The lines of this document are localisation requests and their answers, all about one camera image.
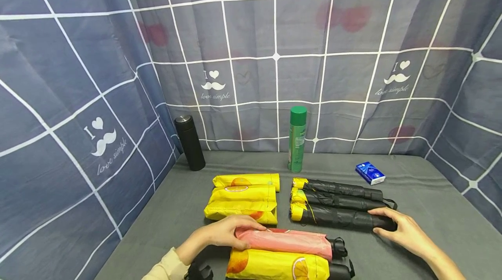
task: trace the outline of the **gray tabletop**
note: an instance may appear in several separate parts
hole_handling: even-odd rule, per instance
[[[423,261],[372,233],[301,226],[288,218],[295,176],[370,187],[356,174],[370,161],[386,176],[375,185],[399,210],[415,218],[423,230],[458,264],[467,279],[501,279],[502,236],[423,158],[402,155],[306,154],[300,174],[288,172],[287,153],[205,152],[206,167],[188,169],[182,155],[96,277],[139,280],[171,248],[207,224],[203,209],[218,174],[278,172],[278,227],[342,237],[356,270],[354,279],[435,279]],[[224,279],[228,248],[208,247],[200,258],[211,265],[215,280]]]

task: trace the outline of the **mustache logo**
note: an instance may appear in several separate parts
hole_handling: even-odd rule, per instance
[[[206,82],[206,84],[201,85],[201,86],[204,89],[212,89],[213,88],[213,89],[216,89],[217,91],[220,91],[221,89],[225,88],[225,85],[226,84],[221,85],[218,82],[214,82],[214,83]]]
[[[96,157],[103,155],[106,150],[106,144],[112,144],[113,142],[115,142],[116,138],[117,138],[117,133],[115,129],[113,129],[112,133],[106,133],[103,136],[103,139],[97,141],[96,152],[91,152],[91,154],[95,155]]]
[[[394,81],[401,83],[401,82],[406,81],[409,77],[410,77],[409,75],[406,76],[403,73],[398,73],[398,74],[391,75],[389,79],[383,79],[383,81],[386,84],[391,84]]]

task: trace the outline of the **beige sleeve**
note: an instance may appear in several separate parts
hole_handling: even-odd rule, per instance
[[[181,262],[173,247],[142,280],[183,280],[188,267]]]

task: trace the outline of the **green cap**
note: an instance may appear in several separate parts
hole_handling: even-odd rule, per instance
[[[307,123],[307,108],[304,106],[292,107],[289,123],[296,126],[305,125]]]

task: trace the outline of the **tissue pack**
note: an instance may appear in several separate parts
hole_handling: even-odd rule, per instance
[[[356,171],[370,185],[377,184],[385,180],[385,175],[374,165],[370,164],[369,161],[356,165]]]

